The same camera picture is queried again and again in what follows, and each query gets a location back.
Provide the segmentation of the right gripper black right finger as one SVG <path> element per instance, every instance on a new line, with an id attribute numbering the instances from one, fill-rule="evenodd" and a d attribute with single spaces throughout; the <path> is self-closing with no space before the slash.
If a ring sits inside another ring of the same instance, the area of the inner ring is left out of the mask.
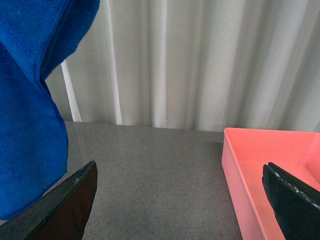
<path id="1" fill-rule="evenodd" d="M 320 192 L 270 162 L 263 166 L 262 184 L 286 240 L 320 238 Z"/>

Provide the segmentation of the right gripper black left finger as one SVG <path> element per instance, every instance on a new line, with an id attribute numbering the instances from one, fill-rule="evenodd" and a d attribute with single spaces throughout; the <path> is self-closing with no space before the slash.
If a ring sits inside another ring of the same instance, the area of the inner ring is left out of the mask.
<path id="1" fill-rule="evenodd" d="M 98 170 L 88 162 L 28 209 L 0 226 L 2 240 L 81 240 L 97 191 Z"/>

